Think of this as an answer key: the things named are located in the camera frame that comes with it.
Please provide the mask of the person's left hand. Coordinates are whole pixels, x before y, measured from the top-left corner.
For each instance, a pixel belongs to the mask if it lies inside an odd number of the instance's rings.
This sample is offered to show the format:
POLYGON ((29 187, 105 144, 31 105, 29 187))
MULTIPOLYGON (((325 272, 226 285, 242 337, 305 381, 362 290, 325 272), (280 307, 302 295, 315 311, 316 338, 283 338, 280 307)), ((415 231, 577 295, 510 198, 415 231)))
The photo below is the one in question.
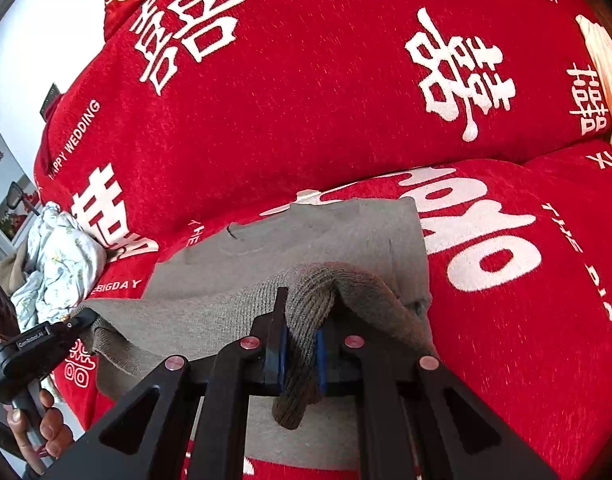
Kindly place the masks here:
MULTIPOLYGON (((75 442, 73 431, 65 424, 62 412, 54 406, 54 398, 48 390, 39 390, 39 401, 44 407, 44 417, 39 424, 39 433, 46 440, 44 451, 52 458, 60 458, 75 442)), ((28 440, 26 414, 19 408, 11 408, 7 414, 7 424, 27 464, 23 478, 39 479, 44 473, 44 465, 39 452, 28 440)))

